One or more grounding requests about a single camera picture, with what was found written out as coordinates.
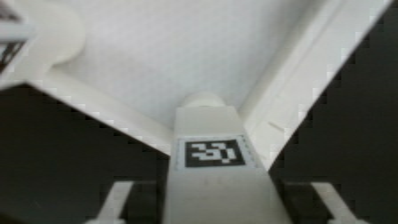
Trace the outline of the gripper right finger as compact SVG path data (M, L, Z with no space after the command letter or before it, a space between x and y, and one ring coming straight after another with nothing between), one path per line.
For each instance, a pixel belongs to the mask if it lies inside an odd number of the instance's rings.
M328 182L313 182L312 186L333 214L333 219L328 221L328 224L372 224L358 218L333 184Z

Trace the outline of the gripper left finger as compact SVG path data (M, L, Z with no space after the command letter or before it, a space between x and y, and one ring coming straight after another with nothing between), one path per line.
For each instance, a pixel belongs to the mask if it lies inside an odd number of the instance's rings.
M122 218L129 196L134 188L132 181L118 181L113 185L98 216L86 224L127 224Z

